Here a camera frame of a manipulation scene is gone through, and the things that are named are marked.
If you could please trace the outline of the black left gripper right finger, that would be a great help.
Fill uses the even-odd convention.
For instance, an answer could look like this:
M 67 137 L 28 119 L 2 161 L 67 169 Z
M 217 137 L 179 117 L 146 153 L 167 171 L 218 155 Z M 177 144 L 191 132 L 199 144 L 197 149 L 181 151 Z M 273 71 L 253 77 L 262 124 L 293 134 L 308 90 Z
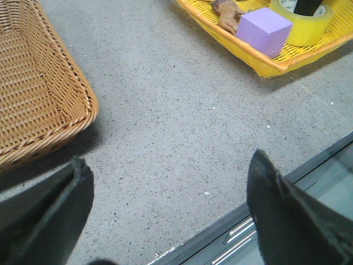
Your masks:
M 352 221 L 304 192 L 257 149 L 247 204 L 265 264 L 352 264 Z

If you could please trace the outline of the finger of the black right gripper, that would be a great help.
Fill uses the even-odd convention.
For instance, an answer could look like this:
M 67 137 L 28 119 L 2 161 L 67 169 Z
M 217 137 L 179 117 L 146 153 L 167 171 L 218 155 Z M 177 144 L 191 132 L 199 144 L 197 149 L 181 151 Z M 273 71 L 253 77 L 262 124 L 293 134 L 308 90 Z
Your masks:
M 314 16 L 321 3 L 322 0 L 298 0 L 293 12 L 303 16 Z

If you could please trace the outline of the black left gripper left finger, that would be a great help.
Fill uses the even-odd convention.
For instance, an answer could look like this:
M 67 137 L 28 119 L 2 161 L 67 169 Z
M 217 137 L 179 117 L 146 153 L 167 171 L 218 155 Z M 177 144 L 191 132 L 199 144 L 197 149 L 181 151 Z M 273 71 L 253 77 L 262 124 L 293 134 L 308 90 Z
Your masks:
M 87 222 L 94 176 L 70 163 L 1 202 L 1 264 L 66 264 Z

